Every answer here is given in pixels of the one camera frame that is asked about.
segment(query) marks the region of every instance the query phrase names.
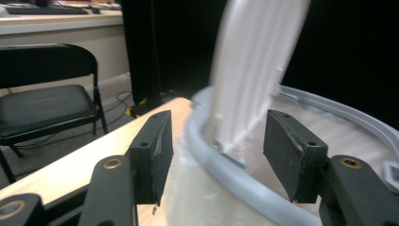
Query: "white curved plastic piece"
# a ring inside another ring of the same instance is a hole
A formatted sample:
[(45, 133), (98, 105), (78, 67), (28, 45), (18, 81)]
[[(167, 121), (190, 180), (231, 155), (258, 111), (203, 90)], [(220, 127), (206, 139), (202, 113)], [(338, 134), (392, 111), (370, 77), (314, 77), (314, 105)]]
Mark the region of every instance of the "white curved plastic piece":
[(205, 128), (225, 152), (258, 122), (277, 93), (309, 0), (232, 0), (225, 8), (211, 71), (215, 95)]
[(290, 87), (280, 86), (281, 95), (293, 98), (298, 102), (306, 105), (312, 105), (319, 109), (330, 112), (336, 116), (343, 117), (358, 125), (361, 125), (368, 131), (378, 136), (395, 152), (397, 160), (399, 160), (399, 132), (386, 123), (377, 120), (355, 108), (338, 102), (331, 101), (321, 96), (309, 93), (303, 90)]

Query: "chair leg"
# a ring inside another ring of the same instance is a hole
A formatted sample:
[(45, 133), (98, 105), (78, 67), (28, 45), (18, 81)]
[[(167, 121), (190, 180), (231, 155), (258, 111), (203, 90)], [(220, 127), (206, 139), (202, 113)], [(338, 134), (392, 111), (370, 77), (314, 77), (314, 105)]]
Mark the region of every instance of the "chair leg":
[(106, 127), (105, 115), (104, 115), (104, 111), (103, 111), (103, 104), (101, 103), (100, 93), (99, 92), (94, 94), (94, 102), (99, 107), (100, 119), (101, 119), (101, 123), (103, 125), (104, 133), (108, 134), (108, 128)]
[(12, 174), (11, 168), (8, 165), (7, 159), (4, 157), (3, 152), (0, 150), (0, 164), (10, 184), (14, 183), (15, 177)]
[(97, 122), (95, 121), (93, 123), (93, 135), (96, 135), (96, 134), (97, 134)]
[(108, 128), (106, 127), (106, 121), (105, 121), (105, 116), (104, 116), (103, 111), (101, 112), (100, 118), (101, 118), (101, 123), (102, 123), (102, 125), (103, 125), (104, 133), (105, 133), (105, 134), (108, 134)]
[(15, 147), (14, 145), (10, 144), (9, 147), (15, 154), (17, 154), (18, 157), (24, 157), (24, 155)]

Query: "chair backrest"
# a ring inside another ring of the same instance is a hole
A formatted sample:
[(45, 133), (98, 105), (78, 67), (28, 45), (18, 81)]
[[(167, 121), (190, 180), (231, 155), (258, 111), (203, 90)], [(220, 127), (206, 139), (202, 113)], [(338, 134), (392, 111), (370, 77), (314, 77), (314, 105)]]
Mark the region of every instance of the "chair backrest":
[(0, 46), (0, 89), (94, 75), (97, 60), (88, 50), (71, 44)]

